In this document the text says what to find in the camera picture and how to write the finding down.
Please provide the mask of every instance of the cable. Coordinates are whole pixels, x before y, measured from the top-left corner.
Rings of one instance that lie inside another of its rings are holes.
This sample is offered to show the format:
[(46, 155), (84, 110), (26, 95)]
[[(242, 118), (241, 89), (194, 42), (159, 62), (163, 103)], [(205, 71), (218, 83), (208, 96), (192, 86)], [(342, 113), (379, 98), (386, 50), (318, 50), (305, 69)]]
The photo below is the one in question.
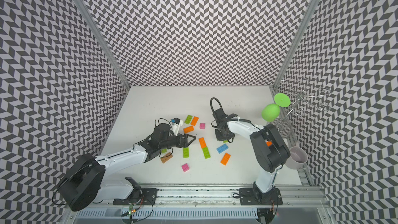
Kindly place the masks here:
[(169, 126), (173, 129), (172, 125), (170, 124), (170, 121), (168, 121), (168, 120), (165, 119), (165, 118), (159, 118), (159, 119), (158, 119), (158, 123), (159, 123), (159, 124), (160, 124), (160, 121), (159, 121), (159, 120), (161, 120), (161, 119), (166, 120), (167, 123), (169, 124)]
[(125, 212), (124, 214), (122, 214), (122, 217), (126, 217), (128, 215), (132, 215), (133, 213), (137, 212), (141, 208), (143, 201), (144, 201), (144, 197), (141, 198), (140, 206), (136, 209), (133, 209), (132, 212), (130, 212), (130, 206), (129, 206), (129, 210), (127, 212)]
[(138, 142), (134, 143), (133, 145), (138, 144), (139, 142), (142, 142), (142, 141), (144, 141), (144, 140), (147, 140), (147, 139), (151, 138), (152, 135), (153, 135), (153, 131), (152, 131), (152, 133), (151, 133), (148, 137), (144, 138), (144, 139), (141, 140), (141, 141), (138, 141)]
[(232, 197), (234, 197), (235, 199), (239, 199), (239, 198), (240, 198), (240, 194), (238, 194), (238, 193), (233, 193), (233, 194), (232, 194)]
[(60, 189), (67, 181), (69, 181), (72, 177), (74, 177), (74, 176), (75, 176), (77, 173), (79, 173), (82, 169), (85, 169), (85, 168), (87, 168), (87, 167), (90, 166), (90, 165), (92, 165), (92, 163), (87, 164), (86, 166), (82, 167), (80, 170), (78, 170), (77, 172), (75, 172), (71, 177), (67, 178), (63, 183), (61, 183), (61, 185), (60, 185), (60, 186), (53, 192), (53, 194), (52, 194), (51, 201), (52, 201), (52, 203), (53, 203), (54, 205), (57, 205), (57, 206), (67, 205), (67, 203), (64, 203), (64, 204), (55, 203), (55, 202), (54, 202), (54, 196), (55, 196), (55, 194), (57, 194), (58, 189)]
[[(250, 123), (251, 123), (252, 126), (256, 127), (252, 122), (250, 122)], [(261, 131), (260, 128), (258, 128), (258, 127), (256, 127), (256, 128)]]
[(170, 157), (170, 156), (173, 154), (174, 150), (173, 150), (173, 148), (171, 148), (171, 149), (172, 149), (172, 153), (171, 153), (170, 155), (168, 155), (168, 156), (165, 156), (165, 157)]
[(243, 119), (243, 118), (230, 118), (230, 119), (227, 119), (227, 120), (221, 122), (221, 123), (220, 123), (220, 127), (222, 127), (223, 125), (225, 125), (227, 122), (230, 122), (230, 121), (247, 122), (247, 123), (251, 123), (251, 124), (252, 124), (252, 122), (251, 122), (250, 120), (248, 120), (248, 119)]
[(280, 167), (279, 169), (277, 169), (275, 172), (275, 176), (274, 176), (274, 178), (273, 178), (273, 180), (272, 180), (272, 185), (273, 185), (273, 183), (275, 182), (275, 178), (276, 178), (276, 174), (278, 173), (278, 171), (280, 170), (280, 169), (282, 169), (283, 168), (283, 165), (282, 165), (282, 167)]
[(215, 113), (214, 113), (214, 109), (213, 109), (213, 103), (212, 103), (213, 99), (215, 99), (215, 100), (217, 101), (217, 103), (219, 104), (219, 106), (220, 106), (221, 110), (222, 110), (222, 105), (221, 105), (221, 103), (218, 101), (218, 99), (217, 99), (217, 98), (215, 98), (215, 97), (212, 97), (212, 98), (210, 99), (210, 108), (211, 108), (211, 111), (213, 112), (213, 114), (215, 115)]
[(276, 210), (275, 210), (275, 213), (274, 213), (274, 218), (275, 218), (275, 216), (276, 216), (276, 212), (278, 211), (278, 205), (279, 205), (278, 202), (279, 202), (279, 200), (277, 199), (277, 200), (276, 200)]
[(147, 217), (145, 217), (145, 218), (143, 218), (143, 219), (141, 219), (141, 220), (138, 220), (138, 221), (133, 221), (132, 223), (137, 223), (137, 222), (139, 222), (139, 221), (142, 221), (142, 220), (145, 220), (146, 218), (148, 218), (148, 217), (150, 217), (151, 215), (152, 215), (152, 213), (153, 213), (153, 204), (152, 204), (152, 202), (150, 201), (150, 200), (148, 200), (148, 202), (152, 205), (152, 211), (150, 212), (150, 214), (147, 216)]

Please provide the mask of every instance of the blue lego brick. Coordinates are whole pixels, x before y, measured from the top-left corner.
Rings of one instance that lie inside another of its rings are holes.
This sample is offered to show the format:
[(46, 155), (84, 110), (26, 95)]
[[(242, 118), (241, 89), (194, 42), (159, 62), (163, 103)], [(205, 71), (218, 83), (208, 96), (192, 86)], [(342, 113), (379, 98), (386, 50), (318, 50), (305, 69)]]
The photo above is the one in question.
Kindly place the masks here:
[(226, 149), (228, 149), (228, 146), (226, 144), (223, 144), (222, 146), (217, 148), (217, 152), (221, 153), (221, 152), (225, 151)]

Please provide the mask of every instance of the green lego brick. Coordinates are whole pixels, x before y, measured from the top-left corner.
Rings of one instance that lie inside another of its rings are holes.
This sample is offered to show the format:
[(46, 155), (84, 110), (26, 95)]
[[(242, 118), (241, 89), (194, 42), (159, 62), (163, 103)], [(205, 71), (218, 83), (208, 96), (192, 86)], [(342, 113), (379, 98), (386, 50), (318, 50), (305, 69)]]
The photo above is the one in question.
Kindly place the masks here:
[(204, 147), (202, 149), (202, 151), (203, 151), (203, 155), (205, 155), (205, 159), (210, 158), (210, 153), (209, 153), (209, 148), (208, 147)]
[(191, 123), (192, 120), (192, 115), (188, 115), (187, 118), (185, 119), (184, 123), (189, 124)]
[(183, 148), (183, 149), (182, 149), (182, 152), (183, 152), (183, 154), (184, 154), (184, 158), (189, 157), (189, 148), (188, 148), (188, 147)]

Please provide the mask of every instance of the mug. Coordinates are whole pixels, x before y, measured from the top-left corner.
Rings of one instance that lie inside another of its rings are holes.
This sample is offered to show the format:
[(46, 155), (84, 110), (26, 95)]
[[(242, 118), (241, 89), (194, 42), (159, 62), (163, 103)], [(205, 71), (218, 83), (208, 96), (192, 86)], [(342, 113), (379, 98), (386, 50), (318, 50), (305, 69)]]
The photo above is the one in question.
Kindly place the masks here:
[(300, 169), (308, 160), (307, 153), (300, 147), (290, 148), (290, 157), (286, 160), (286, 166), (291, 169)]

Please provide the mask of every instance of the chevron patterned wall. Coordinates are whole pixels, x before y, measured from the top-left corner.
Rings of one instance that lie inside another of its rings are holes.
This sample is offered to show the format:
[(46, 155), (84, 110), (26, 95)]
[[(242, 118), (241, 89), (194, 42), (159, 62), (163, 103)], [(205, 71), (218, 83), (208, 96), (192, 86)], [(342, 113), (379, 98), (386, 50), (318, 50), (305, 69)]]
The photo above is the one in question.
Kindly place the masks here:
[(397, 19), (398, 0), (321, 0), (286, 73), (283, 92), (331, 89), (291, 121), (340, 223), (398, 223)]
[(71, 0), (0, 7), (0, 223), (55, 223), (55, 184), (100, 150), (126, 89)]
[(267, 85), (310, 0), (85, 0), (131, 85)]

